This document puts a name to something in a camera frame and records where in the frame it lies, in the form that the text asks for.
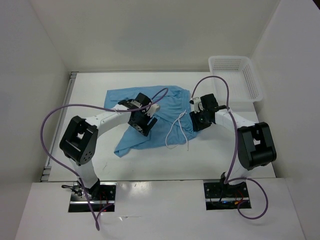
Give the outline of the light blue shorts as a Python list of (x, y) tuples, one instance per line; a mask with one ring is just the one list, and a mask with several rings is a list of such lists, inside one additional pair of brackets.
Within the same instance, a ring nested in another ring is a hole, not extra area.
[[(163, 88), (164, 86), (145, 86), (108, 90), (104, 107), (110, 109), (121, 100), (136, 98), (139, 93), (158, 100), (161, 94), (156, 94)], [(167, 94), (157, 103), (160, 110), (155, 113), (157, 122), (149, 135), (143, 136), (133, 127), (128, 127), (115, 147), (116, 156), (121, 158), (132, 149), (144, 150), (166, 145), (173, 147), (183, 145), (197, 136), (190, 117), (190, 91), (175, 85), (169, 85), (167, 88)]]

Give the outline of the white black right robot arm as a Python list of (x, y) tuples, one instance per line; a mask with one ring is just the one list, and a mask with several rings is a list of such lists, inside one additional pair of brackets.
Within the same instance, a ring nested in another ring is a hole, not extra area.
[(266, 122), (254, 122), (219, 105), (211, 94), (193, 97), (189, 113), (195, 132), (219, 125), (235, 134), (235, 150), (229, 169), (221, 174), (219, 191), (230, 197), (249, 176), (249, 171), (274, 162), (277, 152)]

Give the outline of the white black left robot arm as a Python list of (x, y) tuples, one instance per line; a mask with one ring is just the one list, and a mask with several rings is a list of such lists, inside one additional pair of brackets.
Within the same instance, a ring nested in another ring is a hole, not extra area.
[(59, 148), (72, 162), (79, 175), (78, 182), (82, 194), (89, 200), (101, 194), (101, 184), (92, 163), (98, 138), (113, 128), (129, 124), (142, 136), (147, 137), (158, 121), (154, 115), (160, 110), (158, 104), (139, 93), (135, 99), (123, 99), (110, 111), (104, 111), (92, 117), (74, 116), (59, 143)]

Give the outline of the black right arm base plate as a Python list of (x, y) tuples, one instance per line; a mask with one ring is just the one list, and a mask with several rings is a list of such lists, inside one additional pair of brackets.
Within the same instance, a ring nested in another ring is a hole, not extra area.
[(203, 183), (205, 206), (207, 211), (251, 209), (247, 184), (242, 182), (223, 188), (218, 181), (205, 181)]

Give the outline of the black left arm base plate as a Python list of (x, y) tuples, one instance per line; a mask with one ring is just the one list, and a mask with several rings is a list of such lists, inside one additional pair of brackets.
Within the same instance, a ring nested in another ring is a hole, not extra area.
[[(69, 213), (87, 213), (90, 212), (87, 199), (84, 191), (79, 186), (78, 182), (73, 182), (71, 185), (62, 185), (63, 189), (71, 190), (68, 212)], [(116, 182), (102, 181), (98, 193), (93, 195), (88, 194), (90, 204), (95, 213), (99, 213), (101, 210), (105, 212), (115, 211), (115, 199), (116, 199)]]

